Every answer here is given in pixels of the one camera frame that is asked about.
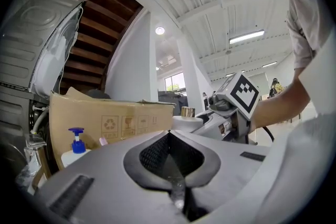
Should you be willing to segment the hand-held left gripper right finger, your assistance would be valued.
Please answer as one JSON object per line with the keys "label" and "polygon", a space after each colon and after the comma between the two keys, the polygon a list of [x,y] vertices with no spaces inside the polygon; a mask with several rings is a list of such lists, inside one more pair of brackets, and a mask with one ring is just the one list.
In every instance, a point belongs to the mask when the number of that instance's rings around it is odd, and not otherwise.
{"label": "hand-held left gripper right finger", "polygon": [[235,198],[269,151],[266,146],[170,131],[170,198],[189,222],[199,220]]}

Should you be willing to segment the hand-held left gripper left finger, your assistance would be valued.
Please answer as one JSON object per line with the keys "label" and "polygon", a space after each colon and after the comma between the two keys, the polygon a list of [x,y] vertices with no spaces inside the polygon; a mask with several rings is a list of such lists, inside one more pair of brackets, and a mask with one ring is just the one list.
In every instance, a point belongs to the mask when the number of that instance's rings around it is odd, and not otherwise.
{"label": "hand-held left gripper left finger", "polygon": [[160,131],[144,134],[92,150],[57,172],[37,192],[46,209],[80,176],[92,184],[76,203],[68,219],[54,214],[61,223],[188,223],[166,191],[139,186],[125,171],[123,159],[133,147],[157,138]]}

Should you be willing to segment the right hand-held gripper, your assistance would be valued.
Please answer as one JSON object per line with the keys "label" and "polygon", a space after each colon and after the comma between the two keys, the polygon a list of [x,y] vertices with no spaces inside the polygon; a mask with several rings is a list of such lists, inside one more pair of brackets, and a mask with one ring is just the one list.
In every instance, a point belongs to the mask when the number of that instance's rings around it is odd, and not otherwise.
{"label": "right hand-held gripper", "polygon": [[226,78],[208,97],[208,109],[196,117],[173,116],[173,130],[195,130],[194,134],[219,141],[250,143],[251,117],[260,92],[242,72]]}

